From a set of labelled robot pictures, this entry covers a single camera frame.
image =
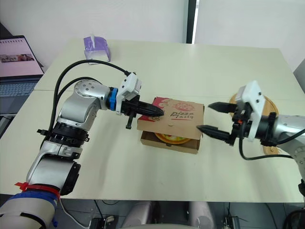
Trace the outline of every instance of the white wall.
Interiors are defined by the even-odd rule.
[[[200,0],[195,43],[279,48],[305,58],[305,0]]]
[[[68,39],[185,42],[187,0],[0,0],[0,21],[48,67]]]

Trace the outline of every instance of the silver robotic arm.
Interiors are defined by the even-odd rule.
[[[131,128],[136,114],[161,116],[163,111],[139,101],[141,81],[129,74],[119,88],[95,80],[76,83],[73,94],[64,102],[51,131],[38,130],[45,137],[25,183],[17,183],[22,193],[10,198],[0,208],[0,228],[41,229],[53,220],[60,196],[73,191],[81,165],[75,162],[82,145],[89,141],[90,130],[98,110],[116,111],[129,116]]]
[[[245,160],[257,160],[269,157],[286,157],[296,161],[301,173],[299,190],[305,197],[305,116],[262,115],[265,99],[256,81],[248,83],[239,89],[236,104],[216,102],[209,107],[222,113],[233,113],[231,133],[218,130],[210,125],[200,125],[197,128],[210,137],[223,140],[234,145],[239,138],[239,151]],[[255,138],[264,146],[277,146],[288,155],[265,155],[246,157],[243,153],[243,138],[248,141]]]

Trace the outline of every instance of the open pizza box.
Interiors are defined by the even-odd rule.
[[[143,130],[141,142],[143,145],[197,154],[202,133],[196,128],[203,124],[204,105],[193,102],[179,101],[156,97],[153,105],[164,110],[164,116],[138,119],[138,130]],[[182,144],[170,144],[160,140],[155,133],[190,140]]]

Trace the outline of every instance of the purple tissue box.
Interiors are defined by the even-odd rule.
[[[110,51],[107,41],[103,37],[85,37],[85,56],[87,60],[110,61]]]

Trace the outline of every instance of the printed pizza logo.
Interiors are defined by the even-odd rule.
[[[185,102],[177,103],[173,107],[176,108],[179,111],[193,111],[193,110],[195,110],[195,108],[192,105],[190,105],[188,103],[185,103]]]

